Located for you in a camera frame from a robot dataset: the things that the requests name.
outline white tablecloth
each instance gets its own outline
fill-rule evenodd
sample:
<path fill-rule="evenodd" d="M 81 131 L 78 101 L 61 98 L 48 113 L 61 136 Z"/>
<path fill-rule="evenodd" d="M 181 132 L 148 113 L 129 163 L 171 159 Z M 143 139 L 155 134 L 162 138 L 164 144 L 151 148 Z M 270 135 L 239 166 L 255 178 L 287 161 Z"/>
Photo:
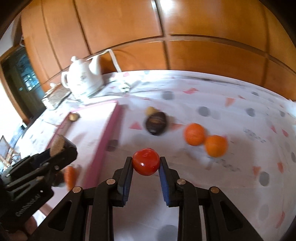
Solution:
<path fill-rule="evenodd" d="M 295 104 L 262 87 L 231 78 L 185 71 L 134 71 L 105 76 L 110 82 L 88 103 L 70 98 L 46 110 L 20 142 L 22 157 L 41 152 L 69 110 L 117 99 L 124 105 L 120 135 L 108 148 L 100 180 L 111 178 L 127 156 L 142 148 L 165 156 L 169 167 L 197 187 L 219 187 L 264 240 L 279 240 L 296 215 Z M 117 79 L 133 84 L 122 94 Z M 145 109 L 170 116 L 161 136 L 144 128 Z M 227 137 L 229 149 L 210 158 L 183 139 L 189 123 Z M 158 173 L 134 172 L 124 208 L 114 208 L 115 240 L 176 240 L 178 208 L 163 201 Z"/>

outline wooden wall panel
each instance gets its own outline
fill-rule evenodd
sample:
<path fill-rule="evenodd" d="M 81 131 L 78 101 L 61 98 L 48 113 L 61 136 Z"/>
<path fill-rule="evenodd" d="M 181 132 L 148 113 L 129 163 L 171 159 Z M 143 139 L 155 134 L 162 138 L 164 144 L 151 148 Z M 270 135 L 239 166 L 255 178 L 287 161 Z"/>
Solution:
<path fill-rule="evenodd" d="M 265 58 L 230 45 L 174 40 L 168 43 L 171 69 L 227 76 L 261 85 Z"/>
<path fill-rule="evenodd" d="M 48 91 L 50 87 L 50 83 L 58 84 L 61 82 L 61 74 L 58 74 L 57 76 L 53 77 L 51 80 L 48 80 L 47 82 L 43 83 L 41 85 L 44 92 Z"/>
<path fill-rule="evenodd" d="M 163 41 L 133 43 L 113 49 L 122 71 L 167 69 Z M 102 73 L 115 72 L 110 54 L 100 58 Z"/>
<path fill-rule="evenodd" d="M 72 56 L 90 55 L 72 0 L 42 0 L 45 25 L 57 59 L 65 69 Z"/>
<path fill-rule="evenodd" d="M 270 60 L 264 88 L 296 101 L 296 75 Z"/>
<path fill-rule="evenodd" d="M 266 50 L 267 28 L 258 0 L 160 0 L 169 34 L 235 40 Z"/>
<path fill-rule="evenodd" d="M 75 0 L 92 53 L 162 34 L 151 0 Z"/>
<path fill-rule="evenodd" d="M 269 53 L 296 71 L 296 48 L 278 19 L 264 7 L 270 35 Z"/>
<path fill-rule="evenodd" d="M 22 11 L 22 31 L 32 67 L 40 83 L 45 83 L 61 69 L 46 33 L 41 0 L 33 0 Z"/>

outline carrot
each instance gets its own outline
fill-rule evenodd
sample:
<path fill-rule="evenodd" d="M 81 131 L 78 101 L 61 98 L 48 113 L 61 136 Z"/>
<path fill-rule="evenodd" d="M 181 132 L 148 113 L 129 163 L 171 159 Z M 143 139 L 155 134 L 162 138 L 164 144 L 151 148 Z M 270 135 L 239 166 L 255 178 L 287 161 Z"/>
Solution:
<path fill-rule="evenodd" d="M 75 187 L 77 180 L 77 171 L 72 165 L 65 167 L 64 180 L 68 191 L 72 190 Z"/>

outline metal screw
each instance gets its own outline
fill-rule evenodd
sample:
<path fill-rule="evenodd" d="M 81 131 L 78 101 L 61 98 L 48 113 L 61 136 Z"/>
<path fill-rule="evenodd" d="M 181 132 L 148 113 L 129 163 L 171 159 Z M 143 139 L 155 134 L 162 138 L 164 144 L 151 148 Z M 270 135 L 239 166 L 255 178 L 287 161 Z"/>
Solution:
<path fill-rule="evenodd" d="M 184 179 L 178 179 L 177 183 L 180 185 L 184 185 L 186 183 L 186 181 Z"/>
<path fill-rule="evenodd" d="M 36 177 L 36 181 L 39 182 L 44 178 L 44 176 Z"/>
<path fill-rule="evenodd" d="M 220 190 L 217 187 L 211 187 L 211 192 L 212 193 L 218 193 Z"/>
<path fill-rule="evenodd" d="M 74 187 L 73 189 L 72 189 L 72 191 L 74 192 L 74 193 L 79 193 L 80 191 L 81 191 L 81 187 Z"/>
<path fill-rule="evenodd" d="M 110 178 L 110 179 L 108 179 L 108 180 L 106 181 L 106 183 L 107 183 L 108 185 L 112 185 L 112 184 L 115 183 L 115 180 L 112 179 L 112 178 Z"/>

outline red tomato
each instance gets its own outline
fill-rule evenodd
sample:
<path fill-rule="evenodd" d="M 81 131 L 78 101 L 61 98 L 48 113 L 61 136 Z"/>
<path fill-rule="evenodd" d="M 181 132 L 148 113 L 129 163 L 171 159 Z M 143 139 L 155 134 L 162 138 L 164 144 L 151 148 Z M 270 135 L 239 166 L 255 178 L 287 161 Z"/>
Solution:
<path fill-rule="evenodd" d="M 133 155 L 132 163 L 137 173 L 143 176 L 150 176 L 158 170 L 160 159 L 155 150 L 145 148 Z"/>

